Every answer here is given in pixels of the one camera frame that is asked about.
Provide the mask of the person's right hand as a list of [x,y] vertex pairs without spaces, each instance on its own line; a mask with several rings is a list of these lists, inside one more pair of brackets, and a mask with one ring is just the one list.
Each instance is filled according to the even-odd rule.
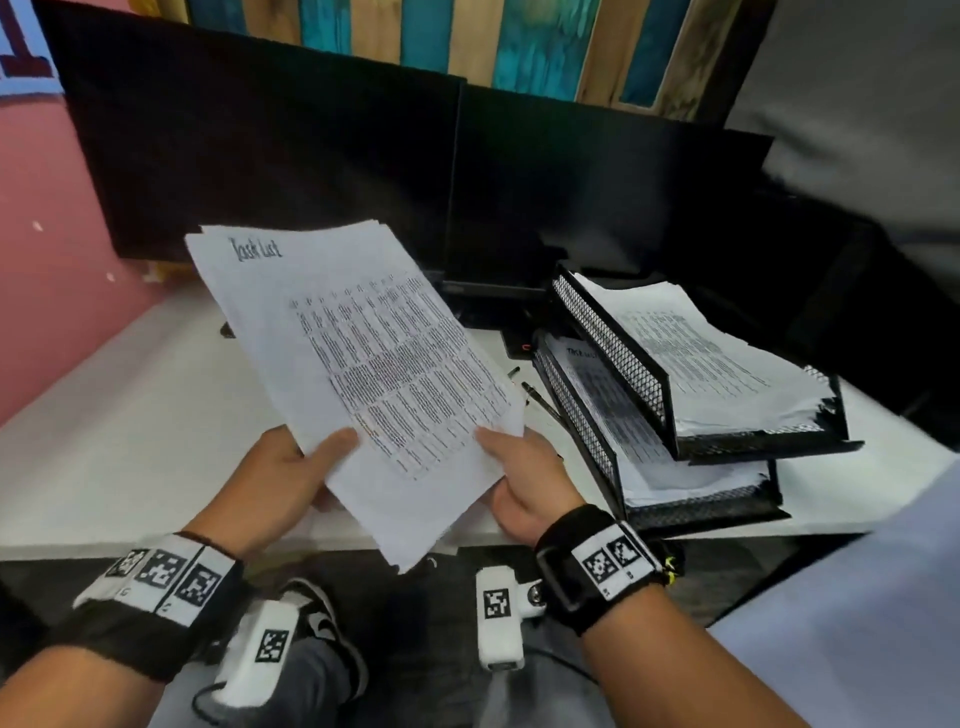
[[535,466],[504,471],[482,497],[510,539],[533,548],[561,517],[586,504],[553,445],[539,433],[542,455]]

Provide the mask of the large black monitor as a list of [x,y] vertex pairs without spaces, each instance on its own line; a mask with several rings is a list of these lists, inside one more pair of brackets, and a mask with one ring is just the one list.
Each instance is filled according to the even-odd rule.
[[461,79],[67,0],[33,7],[118,257],[187,263],[202,225],[373,219],[443,270]]

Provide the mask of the black monitor stand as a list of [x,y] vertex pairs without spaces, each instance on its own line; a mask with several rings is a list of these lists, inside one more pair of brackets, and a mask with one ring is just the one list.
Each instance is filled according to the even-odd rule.
[[545,291],[457,281],[435,287],[465,328],[501,334],[510,359],[533,358],[534,333],[548,309]]

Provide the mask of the printed paper sheets bundle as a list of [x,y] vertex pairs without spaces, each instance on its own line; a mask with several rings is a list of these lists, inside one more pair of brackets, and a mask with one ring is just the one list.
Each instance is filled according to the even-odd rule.
[[358,433],[328,488],[410,570],[503,477],[475,431],[522,435],[522,393],[387,224],[205,225],[185,245],[301,449]]

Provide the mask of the black wristband with two markers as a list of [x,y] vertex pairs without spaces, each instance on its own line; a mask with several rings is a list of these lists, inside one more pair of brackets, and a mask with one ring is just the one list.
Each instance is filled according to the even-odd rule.
[[668,583],[663,564],[630,524],[593,504],[550,525],[534,559],[547,614],[579,637],[621,601]]

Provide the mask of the coloured wooden plank panel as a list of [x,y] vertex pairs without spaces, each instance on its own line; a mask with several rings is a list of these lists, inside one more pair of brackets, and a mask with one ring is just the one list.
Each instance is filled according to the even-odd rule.
[[477,87],[722,125],[778,0],[124,0]]

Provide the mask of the black mesh paper tray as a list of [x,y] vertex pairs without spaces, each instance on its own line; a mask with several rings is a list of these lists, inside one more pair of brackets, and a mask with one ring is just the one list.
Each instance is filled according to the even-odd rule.
[[580,395],[546,348],[546,334],[549,332],[543,329],[534,334],[534,367],[555,402],[563,423],[581,450],[583,459],[594,470],[606,502],[615,516],[625,517],[639,534],[654,538],[678,537],[788,518],[782,507],[784,499],[775,460],[751,461],[767,463],[770,468],[769,479],[760,486],[735,491],[732,495],[707,496],[651,506],[628,505],[621,487],[617,456]]
[[[594,348],[675,460],[706,465],[840,455],[864,447],[864,440],[855,439],[850,434],[838,377],[777,354],[829,381],[833,395],[822,402],[812,421],[770,431],[679,435],[666,371],[630,338],[612,315],[578,283],[574,274],[566,264],[557,264],[551,280],[551,295],[556,307],[563,311],[570,329]],[[759,349],[774,355],[769,350]]]

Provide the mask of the person's left hand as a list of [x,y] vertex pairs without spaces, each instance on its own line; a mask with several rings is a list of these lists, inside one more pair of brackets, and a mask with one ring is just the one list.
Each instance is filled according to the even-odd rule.
[[327,482],[302,480],[304,455],[287,426],[265,431],[181,532],[250,561],[289,533],[311,509],[328,505]]

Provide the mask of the black wristband with three markers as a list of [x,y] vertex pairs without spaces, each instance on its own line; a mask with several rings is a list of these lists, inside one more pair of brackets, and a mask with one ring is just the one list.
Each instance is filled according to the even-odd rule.
[[47,638],[169,684],[222,643],[249,602],[245,564],[188,531],[141,543],[75,599]]

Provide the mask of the person's grey trousers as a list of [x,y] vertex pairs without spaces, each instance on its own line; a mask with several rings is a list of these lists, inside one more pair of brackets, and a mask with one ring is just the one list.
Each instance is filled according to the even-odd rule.
[[482,695],[455,695],[416,705],[390,689],[373,688],[358,701],[341,704],[330,657],[320,648],[294,645],[278,686],[259,708],[216,707],[208,696],[196,714],[192,701],[206,669],[174,680],[148,728],[616,728],[600,688],[590,681],[573,635],[551,621],[523,628],[525,668],[495,674]]

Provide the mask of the person's left forearm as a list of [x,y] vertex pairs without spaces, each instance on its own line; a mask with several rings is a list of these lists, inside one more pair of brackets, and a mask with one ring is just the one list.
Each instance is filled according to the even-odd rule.
[[148,728],[194,651],[164,639],[48,646],[0,687],[0,728]]

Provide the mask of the printed papers with torn edge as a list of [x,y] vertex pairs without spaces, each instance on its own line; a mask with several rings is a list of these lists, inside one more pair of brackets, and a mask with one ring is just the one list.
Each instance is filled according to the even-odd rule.
[[666,371],[680,436],[804,426],[834,394],[821,375],[713,326],[677,284],[574,279]]

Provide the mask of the printed papers pile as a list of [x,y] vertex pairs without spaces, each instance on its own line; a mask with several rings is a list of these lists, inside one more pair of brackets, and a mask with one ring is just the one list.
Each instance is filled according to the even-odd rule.
[[769,480],[770,467],[763,462],[690,466],[674,460],[589,344],[550,333],[544,343],[615,454],[626,504],[651,506],[731,496]]

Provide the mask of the small black monitor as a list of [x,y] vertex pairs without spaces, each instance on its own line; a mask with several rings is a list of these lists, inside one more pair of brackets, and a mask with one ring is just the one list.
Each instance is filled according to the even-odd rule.
[[759,182],[773,138],[465,85],[441,289],[536,298],[559,262],[637,279]]

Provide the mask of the light blue poster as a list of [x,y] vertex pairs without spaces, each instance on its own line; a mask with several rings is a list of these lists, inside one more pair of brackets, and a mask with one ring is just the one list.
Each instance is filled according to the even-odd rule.
[[33,0],[0,0],[0,103],[63,94]]

